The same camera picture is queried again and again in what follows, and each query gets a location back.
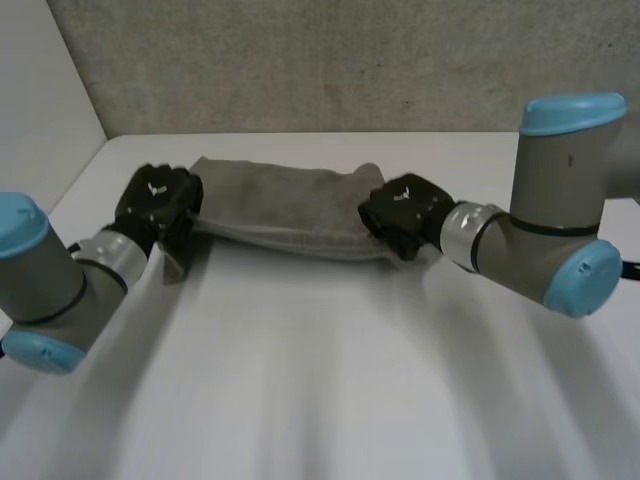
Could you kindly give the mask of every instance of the gray concrete wall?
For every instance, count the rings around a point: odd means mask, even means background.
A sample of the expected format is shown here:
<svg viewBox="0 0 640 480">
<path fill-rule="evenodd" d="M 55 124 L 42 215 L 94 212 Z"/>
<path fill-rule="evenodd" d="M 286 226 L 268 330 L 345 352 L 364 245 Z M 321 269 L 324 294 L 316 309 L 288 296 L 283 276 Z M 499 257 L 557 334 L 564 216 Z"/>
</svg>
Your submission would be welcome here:
<svg viewBox="0 0 640 480">
<path fill-rule="evenodd" d="M 109 136 L 515 130 L 640 106 L 640 0 L 49 0 Z"/>
</svg>

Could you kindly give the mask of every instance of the black band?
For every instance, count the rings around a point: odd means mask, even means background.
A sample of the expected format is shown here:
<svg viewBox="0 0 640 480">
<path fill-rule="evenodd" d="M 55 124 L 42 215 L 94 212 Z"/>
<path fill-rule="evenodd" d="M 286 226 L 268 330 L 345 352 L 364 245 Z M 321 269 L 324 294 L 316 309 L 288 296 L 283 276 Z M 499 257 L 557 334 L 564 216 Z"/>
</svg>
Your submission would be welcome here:
<svg viewBox="0 0 640 480">
<path fill-rule="evenodd" d="M 640 280 L 640 263 L 622 262 L 622 274 L 620 277 L 626 280 Z"/>
<path fill-rule="evenodd" d="M 509 217 L 511 225 L 525 232 L 535 233 L 537 235 L 547 235 L 549 237 L 587 237 L 595 235 L 600 229 L 600 224 L 590 225 L 588 227 L 564 228 L 564 227 L 546 227 L 536 225 L 534 223 L 518 220 L 513 215 Z"/>
<path fill-rule="evenodd" d="M 47 315 L 45 317 L 36 318 L 35 320 L 16 320 L 14 318 L 12 318 L 11 320 L 13 320 L 15 323 L 20 323 L 22 325 L 37 325 L 37 324 L 40 324 L 40 323 L 50 322 L 51 320 L 55 320 L 59 316 L 64 315 L 69 310 L 71 310 L 76 305 L 78 305 L 78 303 L 80 303 L 80 300 L 82 300 L 82 298 L 84 297 L 84 294 L 86 293 L 86 291 L 87 291 L 87 277 L 84 275 L 84 272 L 83 272 L 82 273 L 82 286 L 80 287 L 80 290 L 78 290 L 78 293 L 76 293 L 76 296 L 73 297 L 71 302 L 69 302 L 63 308 L 58 310 L 56 313 L 53 313 L 51 315 Z"/>
<path fill-rule="evenodd" d="M 104 273 L 106 273 L 107 275 L 109 275 L 111 278 L 113 278 L 113 280 L 120 285 L 120 288 L 122 288 L 122 291 L 124 292 L 124 294 L 126 295 L 127 292 L 129 291 L 129 287 L 127 287 L 127 284 L 125 283 L 125 281 L 122 279 L 122 277 L 120 275 L 118 275 L 116 272 L 114 272 L 113 270 L 111 270 L 108 267 L 105 267 L 104 265 L 102 265 L 99 262 L 96 262 L 95 260 L 90 260 L 87 258 L 81 258 L 76 260 L 76 263 L 79 263 L 81 265 L 89 265 L 91 267 L 96 267 L 98 270 L 102 270 Z"/>
<path fill-rule="evenodd" d="M 489 225 L 491 225 L 497 219 L 504 217 L 505 215 L 508 215 L 508 213 L 498 212 L 490 216 L 489 219 L 484 222 L 484 225 L 480 227 L 480 231 L 476 235 L 476 238 L 473 239 L 473 243 L 471 244 L 471 266 L 477 273 L 480 273 L 480 270 L 478 270 L 478 248 L 480 248 L 480 240 L 482 240 L 482 236 L 484 235 L 484 232 L 487 230 L 487 228 L 489 228 Z"/>
</svg>

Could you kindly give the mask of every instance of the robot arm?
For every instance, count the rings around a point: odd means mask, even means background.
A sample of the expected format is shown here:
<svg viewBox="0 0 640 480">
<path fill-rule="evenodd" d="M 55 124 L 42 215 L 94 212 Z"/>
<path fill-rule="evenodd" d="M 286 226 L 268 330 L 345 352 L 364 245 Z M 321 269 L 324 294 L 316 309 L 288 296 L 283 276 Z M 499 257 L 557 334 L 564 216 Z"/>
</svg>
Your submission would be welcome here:
<svg viewBox="0 0 640 480">
<path fill-rule="evenodd" d="M 202 184 L 185 169 L 142 167 L 115 221 L 69 250 L 29 197 L 0 195 L 0 308 L 14 322 L 2 347 L 23 365 L 65 374 L 139 280 L 154 243 L 180 249 L 186 242 Z"/>
<path fill-rule="evenodd" d="M 432 244 L 551 310 L 591 314 L 621 275 L 639 276 L 597 237 L 606 198 L 640 196 L 640 118 L 625 113 L 615 93 L 530 102 L 510 212 L 455 201 L 409 174 L 371 192 L 360 217 L 403 260 Z M 67 250 L 29 197 L 0 193 L 0 309 L 14 322 L 4 352 L 37 370 L 73 371 L 142 275 L 153 245 L 169 257 L 184 250 L 202 200 L 197 176 L 147 165 L 114 223 Z"/>
<path fill-rule="evenodd" d="M 402 258 L 431 243 L 464 269 L 551 310 L 589 315 L 623 274 L 618 250 L 597 238 L 604 201 L 640 195 L 640 119 L 625 113 L 616 93 L 530 102 L 508 213 L 454 202 L 406 175 L 373 192 L 361 218 Z"/>
</svg>

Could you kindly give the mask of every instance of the black cable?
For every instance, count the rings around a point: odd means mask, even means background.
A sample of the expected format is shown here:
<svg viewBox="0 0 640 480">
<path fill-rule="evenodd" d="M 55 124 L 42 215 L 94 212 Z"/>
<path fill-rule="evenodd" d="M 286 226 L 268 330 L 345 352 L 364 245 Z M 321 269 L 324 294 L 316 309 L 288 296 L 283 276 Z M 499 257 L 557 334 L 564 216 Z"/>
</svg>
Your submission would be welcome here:
<svg viewBox="0 0 640 480">
<path fill-rule="evenodd" d="M 622 262 L 622 274 L 620 277 L 626 280 L 640 280 L 640 263 Z"/>
</svg>

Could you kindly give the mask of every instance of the gray cylindrical joint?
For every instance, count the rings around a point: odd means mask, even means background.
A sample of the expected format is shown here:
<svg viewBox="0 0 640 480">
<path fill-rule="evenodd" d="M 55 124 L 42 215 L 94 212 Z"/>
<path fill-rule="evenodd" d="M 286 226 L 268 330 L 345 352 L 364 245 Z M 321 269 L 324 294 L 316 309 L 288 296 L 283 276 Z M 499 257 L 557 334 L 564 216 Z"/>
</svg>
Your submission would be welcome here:
<svg viewBox="0 0 640 480">
<path fill-rule="evenodd" d="M 0 309 L 14 322 L 43 320 L 71 304 L 84 281 L 33 200 L 0 193 Z"/>
<path fill-rule="evenodd" d="M 604 155 L 625 112 L 617 93 L 530 102 L 520 128 L 512 217 L 558 229 L 599 224 L 607 188 Z"/>
</svg>

